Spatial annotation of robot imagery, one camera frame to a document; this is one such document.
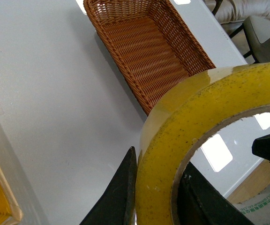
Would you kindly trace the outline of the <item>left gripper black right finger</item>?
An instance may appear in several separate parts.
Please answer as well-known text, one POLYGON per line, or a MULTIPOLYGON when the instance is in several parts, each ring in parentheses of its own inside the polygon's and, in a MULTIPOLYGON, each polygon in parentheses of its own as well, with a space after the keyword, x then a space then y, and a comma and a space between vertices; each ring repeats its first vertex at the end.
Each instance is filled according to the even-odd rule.
MULTIPOLYGON (((270 162, 270 134, 253 141, 252 153, 270 162)), ((180 180, 177 214, 181 225, 252 225, 198 171, 188 163, 180 180)))

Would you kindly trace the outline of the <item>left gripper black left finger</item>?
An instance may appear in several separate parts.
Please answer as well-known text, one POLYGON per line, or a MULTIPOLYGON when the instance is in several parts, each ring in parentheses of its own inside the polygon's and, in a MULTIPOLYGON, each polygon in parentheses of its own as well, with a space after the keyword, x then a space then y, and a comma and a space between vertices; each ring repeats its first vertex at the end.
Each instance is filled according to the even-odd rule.
POLYGON ((113 178, 82 225, 134 225, 137 158, 135 148, 128 149, 113 178))

